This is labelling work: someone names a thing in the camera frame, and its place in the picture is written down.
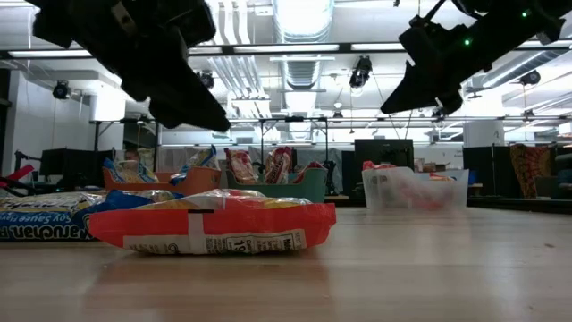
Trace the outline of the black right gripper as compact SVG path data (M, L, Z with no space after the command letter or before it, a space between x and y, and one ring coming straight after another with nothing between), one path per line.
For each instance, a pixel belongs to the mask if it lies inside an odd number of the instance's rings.
M384 114L434 106L450 115L463 105L458 85L477 72L488 72L496 60L496 17L483 15L472 25L450 29L428 17L414 17L399 42L411 58L403 79L381 105Z

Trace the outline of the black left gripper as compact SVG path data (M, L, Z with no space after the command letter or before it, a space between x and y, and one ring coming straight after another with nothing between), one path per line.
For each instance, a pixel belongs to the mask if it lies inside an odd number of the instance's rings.
M168 129L230 129L225 110L187 65L188 49L214 35L204 1L88 3L88 51L133 99L150 97L151 114Z

